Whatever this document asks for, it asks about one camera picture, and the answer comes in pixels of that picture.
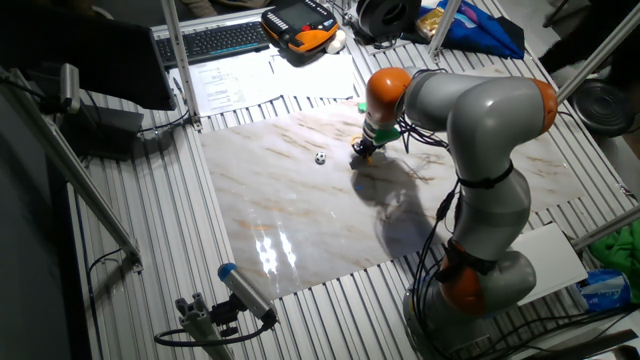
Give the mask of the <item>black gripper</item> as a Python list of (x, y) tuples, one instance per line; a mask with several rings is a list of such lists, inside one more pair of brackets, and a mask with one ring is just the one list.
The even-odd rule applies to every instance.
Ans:
[(364, 158), (369, 160), (372, 153), (378, 149), (378, 146), (372, 140), (369, 140), (366, 137), (361, 137), (352, 145), (352, 148), (358, 156), (361, 156), (364, 153)]

